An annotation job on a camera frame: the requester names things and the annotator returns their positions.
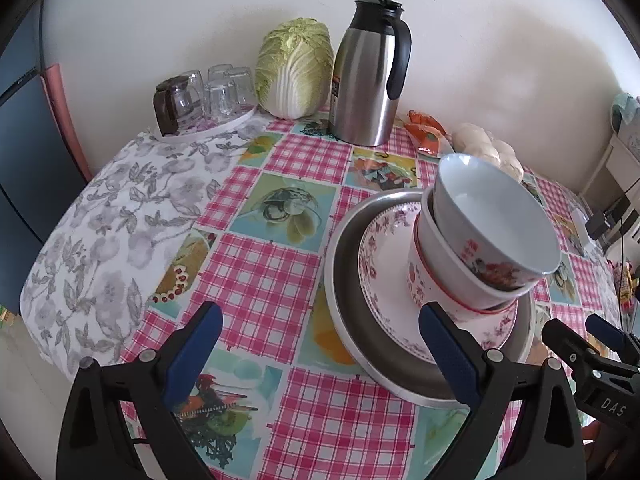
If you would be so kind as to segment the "small white bowl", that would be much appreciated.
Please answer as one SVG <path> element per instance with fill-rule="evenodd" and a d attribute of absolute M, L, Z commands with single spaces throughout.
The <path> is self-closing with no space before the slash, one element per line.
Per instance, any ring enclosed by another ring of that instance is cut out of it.
<path fill-rule="evenodd" d="M 485 284 L 514 290 L 558 270 L 561 251 L 547 214 L 489 162 L 459 153 L 443 157 L 432 201 L 439 232 Z"/>

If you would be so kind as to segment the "colourful snack package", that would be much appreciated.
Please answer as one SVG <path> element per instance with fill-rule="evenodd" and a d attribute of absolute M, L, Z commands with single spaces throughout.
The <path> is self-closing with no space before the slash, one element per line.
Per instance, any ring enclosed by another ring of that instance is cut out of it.
<path fill-rule="evenodd" d="M 630 311 L 634 307 L 634 294 L 639 286 L 639 279 L 631 272 L 631 263 L 619 262 L 613 266 L 614 286 L 620 308 Z"/>

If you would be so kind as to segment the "large metal basin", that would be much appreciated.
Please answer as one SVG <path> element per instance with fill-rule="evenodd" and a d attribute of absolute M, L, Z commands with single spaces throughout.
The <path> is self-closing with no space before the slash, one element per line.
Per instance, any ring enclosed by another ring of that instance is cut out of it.
<path fill-rule="evenodd" d="M 419 190 L 386 191 L 346 212 L 331 235 L 324 290 L 336 332 L 349 354 L 380 386 L 424 408 L 461 408 L 435 364 L 424 362 L 384 333 L 363 297 L 357 252 L 362 234 L 390 206 L 415 202 Z"/>

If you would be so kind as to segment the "white power strip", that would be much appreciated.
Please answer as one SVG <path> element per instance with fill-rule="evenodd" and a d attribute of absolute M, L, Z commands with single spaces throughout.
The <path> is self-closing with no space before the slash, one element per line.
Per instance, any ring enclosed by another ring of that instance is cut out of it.
<path fill-rule="evenodd" d="M 579 207 L 576 207 L 572 210 L 572 220 L 576 228 L 578 240 L 582 245 L 582 251 L 586 255 L 591 255 L 596 249 L 596 242 L 588 234 L 586 228 L 588 218 Z"/>

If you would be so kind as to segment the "black power adapter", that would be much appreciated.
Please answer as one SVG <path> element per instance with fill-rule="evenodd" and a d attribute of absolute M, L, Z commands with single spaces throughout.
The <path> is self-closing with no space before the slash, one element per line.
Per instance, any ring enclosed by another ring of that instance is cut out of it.
<path fill-rule="evenodd" d="M 587 220 L 586 231 L 592 240 L 600 240 L 600 238 L 612 229 L 612 217 L 607 212 L 596 210 Z"/>

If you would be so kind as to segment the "white bowl red rim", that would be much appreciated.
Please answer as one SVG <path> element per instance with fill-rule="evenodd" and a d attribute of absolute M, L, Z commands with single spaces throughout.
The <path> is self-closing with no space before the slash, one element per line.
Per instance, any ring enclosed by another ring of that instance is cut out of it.
<path fill-rule="evenodd" d="M 505 292 L 480 280 L 449 247 L 436 226 L 432 195 L 431 186 L 422 193 L 421 210 L 413 222 L 413 241 L 427 275 L 447 297 L 468 310 L 488 314 L 506 308 L 534 288 L 535 283 Z"/>

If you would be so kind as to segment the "grey floral tablecloth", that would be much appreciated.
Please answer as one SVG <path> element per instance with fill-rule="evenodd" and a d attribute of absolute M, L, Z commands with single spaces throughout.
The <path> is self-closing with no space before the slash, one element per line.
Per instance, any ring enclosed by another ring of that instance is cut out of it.
<path fill-rule="evenodd" d="M 40 250 L 20 309 L 40 356 L 67 379 L 91 356 L 122 360 L 152 293 L 250 142 L 256 112 L 223 132 L 143 131 L 80 192 Z"/>

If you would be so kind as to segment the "pink floral plate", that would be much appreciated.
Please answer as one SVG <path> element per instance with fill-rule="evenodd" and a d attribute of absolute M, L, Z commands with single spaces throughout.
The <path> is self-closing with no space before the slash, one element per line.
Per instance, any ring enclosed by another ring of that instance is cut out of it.
<path fill-rule="evenodd" d="M 496 313 L 468 310 L 447 297 L 427 275 L 413 241 L 417 202 L 391 206 L 364 230 L 358 249 L 358 274 L 366 304 L 378 325 L 393 342 L 412 356 L 435 362 L 419 330 L 420 307 L 436 301 L 459 328 L 467 330 L 487 350 L 501 349 L 518 316 L 514 300 Z"/>

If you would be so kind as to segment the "white side shelf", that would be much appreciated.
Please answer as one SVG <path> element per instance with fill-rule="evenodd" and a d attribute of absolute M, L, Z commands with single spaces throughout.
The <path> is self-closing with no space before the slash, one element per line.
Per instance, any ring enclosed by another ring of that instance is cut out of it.
<path fill-rule="evenodd" d="M 610 108 L 612 136 L 578 197 L 590 214 L 598 212 L 587 204 L 587 193 L 606 170 L 620 187 L 620 192 L 602 209 L 606 230 L 597 238 L 605 255 L 612 259 L 623 252 L 629 259 L 639 258 L 639 98 L 618 94 Z"/>

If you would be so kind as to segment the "pink checkered picture tablecloth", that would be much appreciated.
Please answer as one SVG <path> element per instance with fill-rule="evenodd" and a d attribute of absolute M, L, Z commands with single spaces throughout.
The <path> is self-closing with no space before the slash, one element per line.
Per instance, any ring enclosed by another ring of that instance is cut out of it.
<path fill-rule="evenodd" d="M 205 300 L 224 330 L 179 416 L 219 479 L 422 479 L 464 413 L 418 408 L 378 386 L 335 333 L 326 245 L 349 209 L 423 188 L 434 162 L 396 127 L 379 148 L 326 133 L 326 118 L 262 118 L 177 145 L 124 149 L 124 226 L 134 258 L 158 262 L 126 293 L 131 347 L 158 347 Z"/>

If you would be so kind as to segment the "bag of steamed buns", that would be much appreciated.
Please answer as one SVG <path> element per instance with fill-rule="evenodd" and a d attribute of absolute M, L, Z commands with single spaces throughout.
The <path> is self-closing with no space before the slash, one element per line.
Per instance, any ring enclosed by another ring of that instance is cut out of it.
<path fill-rule="evenodd" d="M 452 144 L 457 153 L 472 155 L 499 168 L 518 183 L 524 177 L 524 168 L 510 144 L 495 138 L 484 128 L 464 122 L 454 127 L 451 133 Z"/>

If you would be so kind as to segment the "orange snack packet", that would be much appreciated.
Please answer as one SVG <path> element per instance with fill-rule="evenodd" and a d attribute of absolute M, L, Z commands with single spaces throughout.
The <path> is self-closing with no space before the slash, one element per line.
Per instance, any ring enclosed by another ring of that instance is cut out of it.
<path fill-rule="evenodd" d="M 404 128 L 418 154 L 440 159 L 454 151 L 450 135 L 433 116 L 409 110 L 407 117 Z"/>

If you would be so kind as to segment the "dark blue refrigerator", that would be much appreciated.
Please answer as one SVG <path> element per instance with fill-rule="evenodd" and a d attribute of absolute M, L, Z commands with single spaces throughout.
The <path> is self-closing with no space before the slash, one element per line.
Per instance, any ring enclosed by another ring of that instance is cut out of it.
<path fill-rule="evenodd" d="M 13 314 L 43 243 L 87 184 L 47 94 L 43 7 L 34 3 L 1 55 L 1 305 Z"/>

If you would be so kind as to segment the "stainless steel thermos jug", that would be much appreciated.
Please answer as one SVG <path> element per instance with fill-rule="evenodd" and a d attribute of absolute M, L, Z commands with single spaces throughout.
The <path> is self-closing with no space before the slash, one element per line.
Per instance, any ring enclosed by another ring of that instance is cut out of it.
<path fill-rule="evenodd" d="M 337 50 L 328 133 L 343 142 L 375 148 L 392 133 L 405 87 L 412 37 L 393 0 L 357 0 Z"/>

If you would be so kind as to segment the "white floral tray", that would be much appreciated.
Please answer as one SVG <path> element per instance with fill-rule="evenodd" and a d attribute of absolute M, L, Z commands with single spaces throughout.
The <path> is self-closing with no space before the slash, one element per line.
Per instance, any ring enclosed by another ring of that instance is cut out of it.
<path fill-rule="evenodd" d="M 256 110 L 256 105 L 243 106 L 237 113 L 232 114 L 223 122 L 215 122 L 212 118 L 203 117 L 195 126 L 172 136 L 163 136 L 160 133 L 160 129 L 155 127 L 152 136 L 165 143 L 192 142 L 206 138 L 206 136 L 216 136 L 219 133 L 234 131 L 250 120 L 255 115 Z"/>

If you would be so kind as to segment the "brown glass teapot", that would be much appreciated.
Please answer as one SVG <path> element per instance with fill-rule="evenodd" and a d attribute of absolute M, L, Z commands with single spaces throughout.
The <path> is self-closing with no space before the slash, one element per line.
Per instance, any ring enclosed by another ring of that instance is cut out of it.
<path fill-rule="evenodd" d="M 161 136 L 178 136 L 194 128 L 203 115 L 200 96 L 186 75 L 160 82 L 152 103 Z"/>

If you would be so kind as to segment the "clear drinking glass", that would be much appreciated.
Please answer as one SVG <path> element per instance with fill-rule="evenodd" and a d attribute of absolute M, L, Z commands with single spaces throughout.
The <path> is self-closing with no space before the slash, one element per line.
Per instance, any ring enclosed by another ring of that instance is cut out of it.
<path fill-rule="evenodd" d="M 187 70 L 182 73 L 189 79 L 188 90 L 190 92 L 191 101 L 194 108 L 202 108 L 203 96 L 204 96 L 204 82 L 202 74 L 199 70 Z"/>
<path fill-rule="evenodd" d="M 204 93 L 206 114 L 215 122 L 225 122 L 239 107 L 235 83 L 229 77 L 207 81 Z"/>
<path fill-rule="evenodd" d="M 229 63 L 221 63 L 210 66 L 207 70 L 207 81 L 213 81 L 219 78 L 224 78 L 228 76 L 228 71 L 233 67 L 232 64 Z"/>
<path fill-rule="evenodd" d="M 228 77 L 234 82 L 238 102 L 242 106 L 254 106 L 256 96 L 252 72 L 248 67 L 232 67 L 227 70 Z"/>

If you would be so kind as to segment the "pink foam strip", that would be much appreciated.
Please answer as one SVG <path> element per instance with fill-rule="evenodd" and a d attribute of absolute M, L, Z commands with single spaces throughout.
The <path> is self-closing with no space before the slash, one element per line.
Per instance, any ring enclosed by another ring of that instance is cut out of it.
<path fill-rule="evenodd" d="M 93 174 L 78 140 L 73 118 L 68 108 L 61 65 L 55 63 L 47 67 L 44 70 L 43 80 L 58 131 L 61 133 L 66 148 L 70 151 L 70 156 L 72 156 L 82 176 L 86 181 L 90 181 L 93 178 Z"/>

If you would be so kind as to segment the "napa cabbage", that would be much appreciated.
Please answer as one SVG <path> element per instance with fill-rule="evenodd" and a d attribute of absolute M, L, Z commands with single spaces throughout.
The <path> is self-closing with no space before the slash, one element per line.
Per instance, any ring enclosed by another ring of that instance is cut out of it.
<path fill-rule="evenodd" d="M 314 114 L 326 104 L 333 70 L 329 29 L 314 18 L 294 18 L 265 36 L 255 67 L 259 105 L 281 119 Z"/>

